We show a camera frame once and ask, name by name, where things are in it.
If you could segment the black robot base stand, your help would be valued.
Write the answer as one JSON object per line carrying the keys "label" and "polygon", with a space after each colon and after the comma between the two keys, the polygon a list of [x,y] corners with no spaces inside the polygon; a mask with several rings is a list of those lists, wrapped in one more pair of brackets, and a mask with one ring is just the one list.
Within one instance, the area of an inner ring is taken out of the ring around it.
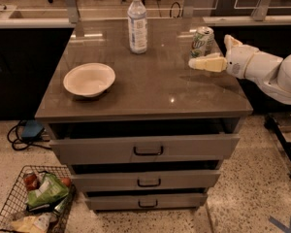
{"label": "black robot base stand", "polygon": [[275,133],[291,163],[291,112],[267,114],[264,126]]}

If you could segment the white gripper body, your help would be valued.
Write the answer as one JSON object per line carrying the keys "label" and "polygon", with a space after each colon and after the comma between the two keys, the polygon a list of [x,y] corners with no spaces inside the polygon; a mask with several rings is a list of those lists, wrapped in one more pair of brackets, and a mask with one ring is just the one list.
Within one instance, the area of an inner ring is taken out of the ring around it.
{"label": "white gripper body", "polygon": [[259,50],[249,45],[231,47],[226,52],[226,72],[239,79],[253,79],[252,59]]}

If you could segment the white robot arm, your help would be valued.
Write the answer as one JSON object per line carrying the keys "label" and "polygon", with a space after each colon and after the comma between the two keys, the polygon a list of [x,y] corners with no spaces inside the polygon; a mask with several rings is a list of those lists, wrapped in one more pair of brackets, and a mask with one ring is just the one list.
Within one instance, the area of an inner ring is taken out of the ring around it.
{"label": "white robot arm", "polygon": [[282,58],[250,45],[231,35],[224,37],[225,56],[218,52],[191,58],[192,69],[210,72],[226,71],[241,80],[255,83],[274,100],[291,105],[291,54]]}

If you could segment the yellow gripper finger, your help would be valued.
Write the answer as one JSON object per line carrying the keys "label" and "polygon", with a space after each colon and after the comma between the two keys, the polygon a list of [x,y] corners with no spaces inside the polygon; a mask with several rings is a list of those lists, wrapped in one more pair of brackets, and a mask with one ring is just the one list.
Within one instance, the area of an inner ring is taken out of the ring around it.
{"label": "yellow gripper finger", "polygon": [[210,72],[222,72],[227,68],[227,60],[218,52],[191,58],[188,62],[190,68]]}
{"label": "yellow gripper finger", "polygon": [[243,43],[237,40],[236,38],[234,38],[233,36],[226,34],[224,36],[224,44],[225,44],[226,50],[231,50],[234,47],[241,46]]}

